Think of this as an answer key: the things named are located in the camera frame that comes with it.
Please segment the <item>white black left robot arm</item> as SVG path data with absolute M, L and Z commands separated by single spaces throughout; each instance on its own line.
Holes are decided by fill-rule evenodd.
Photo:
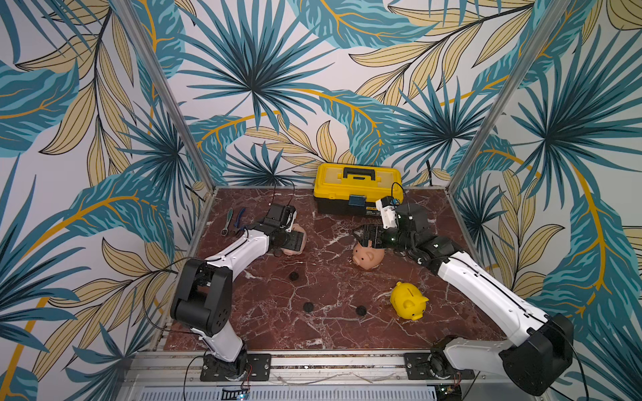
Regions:
M 215 359 L 239 361 L 245 344 L 229 322 L 234 280 L 269 252 L 298 255 L 306 242 L 307 233 L 298 224 L 289 230 L 258 226 L 212 257 L 189 259 L 177 284 L 171 318 L 196 334 Z

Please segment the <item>dark pink piggy bank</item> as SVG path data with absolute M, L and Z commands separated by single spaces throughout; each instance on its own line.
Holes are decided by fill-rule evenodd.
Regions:
M 371 271 L 381 265 L 386 255 L 386 251 L 382 248 L 364 247 L 357 242 L 352 252 L 352 262 L 357 267 Z

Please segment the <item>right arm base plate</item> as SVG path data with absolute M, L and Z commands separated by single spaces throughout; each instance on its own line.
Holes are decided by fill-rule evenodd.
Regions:
M 440 379 L 460 380 L 473 379 L 471 369 L 457 370 L 451 366 L 441 353 L 407 353 L 404 364 L 409 380 Z

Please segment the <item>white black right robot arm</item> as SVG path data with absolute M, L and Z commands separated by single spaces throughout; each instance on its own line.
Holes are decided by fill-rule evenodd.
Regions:
M 473 370 L 510 379 L 540 396 L 573 363 L 574 327 L 558 313 L 548 314 L 509 290 L 456 242 L 427 226 L 426 211 L 387 196 L 376 202 L 381 223 L 359 227 L 354 235 L 365 251 L 391 249 L 453 285 L 503 331 L 502 341 L 447 337 L 430 352 L 428 368 L 440 379 Z

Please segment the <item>light pink piggy bank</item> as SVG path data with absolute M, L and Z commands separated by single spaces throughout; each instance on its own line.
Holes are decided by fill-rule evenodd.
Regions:
M 288 232 L 286 243 L 280 248 L 286 256 L 301 255 L 307 243 L 307 232 L 299 224 L 294 224 Z

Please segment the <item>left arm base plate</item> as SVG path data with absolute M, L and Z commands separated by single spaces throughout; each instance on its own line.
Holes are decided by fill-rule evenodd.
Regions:
M 271 362 L 271 354 L 241 353 L 235 362 L 225 362 L 212 354 L 206 354 L 200 381 L 222 383 L 249 379 L 250 382 L 267 382 Z

